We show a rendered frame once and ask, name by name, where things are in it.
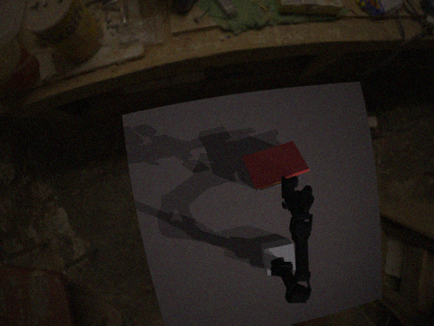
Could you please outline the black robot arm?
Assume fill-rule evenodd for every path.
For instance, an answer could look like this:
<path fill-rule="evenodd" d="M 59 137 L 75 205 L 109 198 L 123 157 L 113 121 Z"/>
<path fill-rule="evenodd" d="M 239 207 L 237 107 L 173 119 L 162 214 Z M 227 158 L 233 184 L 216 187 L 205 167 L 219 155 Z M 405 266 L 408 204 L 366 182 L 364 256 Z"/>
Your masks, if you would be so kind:
<path fill-rule="evenodd" d="M 312 230 L 313 217 L 313 214 L 309 214 L 309 210 L 314 202 L 314 196 L 312 195 L 312 188 L 309 185 L 305 185 L 304 189 L 296 192 L 299 198 L 290 209 L 292 213 L 292 218 L 290 218 L 290 233 L 296 246 L 296 271 L 293 275 L 292 262 L 284 262 L 284 258 L 271 260 L 272 268 L 270 270 L 272 271 L 272 276 L 282 278 L 287 289 L 285 293 L 287 303 L 306 303 L 310 298 L 312 290 L 309 283 L 311 275 L 308 265 L 308 238 Z M 304 220 L 309 220 L 309 222 Z M 307 281 L 308 288 L 298 284 L 300 281 Z"/>

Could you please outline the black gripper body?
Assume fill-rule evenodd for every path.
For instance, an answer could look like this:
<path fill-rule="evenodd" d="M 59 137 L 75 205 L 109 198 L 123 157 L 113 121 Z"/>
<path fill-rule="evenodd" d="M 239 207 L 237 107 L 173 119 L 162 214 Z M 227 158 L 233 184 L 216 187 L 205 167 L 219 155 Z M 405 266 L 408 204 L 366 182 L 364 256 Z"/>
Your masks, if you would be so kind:
<path fill-rule="evenodd" d="M 296 201 L 299 198 L 298 193 L 296 192 L 298 190 L 296 191 L 294 190 L 294 188 L 297 187 L 298 185 L 299 185 L 299 180 L 297 176 L 293 176 L 282 180 L 282 187 L 283 190 L 285 191 L 284 202 L 286 203 L 284 204 L 284 202 L 282 202 L 282 207 L 284 209 L 288 209 L 288 211 L 290 211 L 290 209 L 296 204 Z"/>

